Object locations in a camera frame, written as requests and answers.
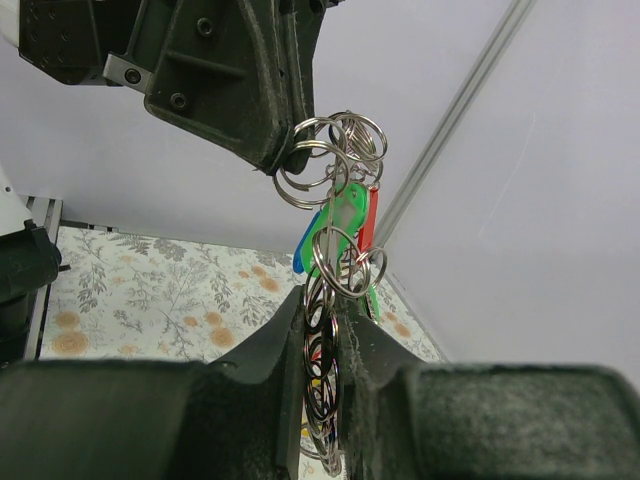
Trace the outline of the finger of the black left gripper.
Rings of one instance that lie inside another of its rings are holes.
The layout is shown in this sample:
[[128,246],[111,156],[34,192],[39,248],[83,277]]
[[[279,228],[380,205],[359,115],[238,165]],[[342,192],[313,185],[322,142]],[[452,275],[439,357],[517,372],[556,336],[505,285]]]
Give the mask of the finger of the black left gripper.
[[277,164],[291,174],[302,173],[310,156],[294,144],[309,140],[311,129],[297,133],[295,127],[315,116],[313,59],[325,11],[324,1],[277,3],[278,126],[284,134]]
[[291,143],[274,1],[179,1],[146,110],[271,175]]

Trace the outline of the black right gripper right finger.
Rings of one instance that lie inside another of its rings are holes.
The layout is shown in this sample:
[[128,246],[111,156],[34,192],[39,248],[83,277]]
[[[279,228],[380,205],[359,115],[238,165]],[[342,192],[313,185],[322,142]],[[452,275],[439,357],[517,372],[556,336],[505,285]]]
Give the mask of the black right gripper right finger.
[[639,395],[595,365],[429,363],[338,304],[352,479],[635,479]]

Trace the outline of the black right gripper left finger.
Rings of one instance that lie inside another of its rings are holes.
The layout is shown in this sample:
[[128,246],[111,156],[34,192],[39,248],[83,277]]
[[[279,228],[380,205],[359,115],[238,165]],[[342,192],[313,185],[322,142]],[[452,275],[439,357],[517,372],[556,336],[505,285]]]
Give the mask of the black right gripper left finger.
[[294,479],[302,290],[215,361],[38,360],[1,375],[5,479]]

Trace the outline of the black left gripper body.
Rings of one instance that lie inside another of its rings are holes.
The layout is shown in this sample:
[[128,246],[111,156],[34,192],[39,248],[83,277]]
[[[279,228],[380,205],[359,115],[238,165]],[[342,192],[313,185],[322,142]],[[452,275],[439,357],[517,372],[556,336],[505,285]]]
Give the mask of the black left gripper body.
[[20,57],[68,86],[144,92],[148,67],[134,59],[148,1],[21,1]]

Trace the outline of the large keyring with many rings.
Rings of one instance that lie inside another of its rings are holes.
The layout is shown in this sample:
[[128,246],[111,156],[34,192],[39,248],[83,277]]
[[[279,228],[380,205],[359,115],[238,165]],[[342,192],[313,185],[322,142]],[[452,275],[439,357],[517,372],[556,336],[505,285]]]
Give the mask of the large keyring with many rings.
[[[300,247],[312,222],[294,253],[293,268],[306,277],[302,294],[305,380],[301,435],[312,445],[301,450],[320,462],[327,475],[336,478],[342,472],[338,304],[342,300],[362,301],[366,313],[375,312],[374,290],[386,268],[381,266],[374,273],[372,265],[387,255],[373,246],[372,237],[388,140],[375,122],[349,110],[305,120],[295,131],[299,133],[307,127],[311,138],[295,143],[294,149],[307,150],[312,159],[331,156],[332,162],[318,180],[297,181],[279,170],[273,184],[282,199],[299,209],[313,211],[314,217],[326,204],[330,205],[327,226],[313,236],[310,272],[303,271]],[[370,193],[368,215],[354,237],[332,224],[335,198],[350,183],[360,183]]]

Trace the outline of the green key tag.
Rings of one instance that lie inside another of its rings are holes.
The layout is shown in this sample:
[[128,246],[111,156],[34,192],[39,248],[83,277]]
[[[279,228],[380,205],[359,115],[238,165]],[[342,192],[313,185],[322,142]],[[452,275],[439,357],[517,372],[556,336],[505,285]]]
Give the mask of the green key tag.
[[[332,224],[354,237],[363,226],[369,210],[369,189],[360,183],[350,183],[349,186],[335,198]],[[313,260],[313,236],[327,226],[329,204],[326,204],[314,217],[305,240],[300,247],[300,261],[305,273],[311,270]]]

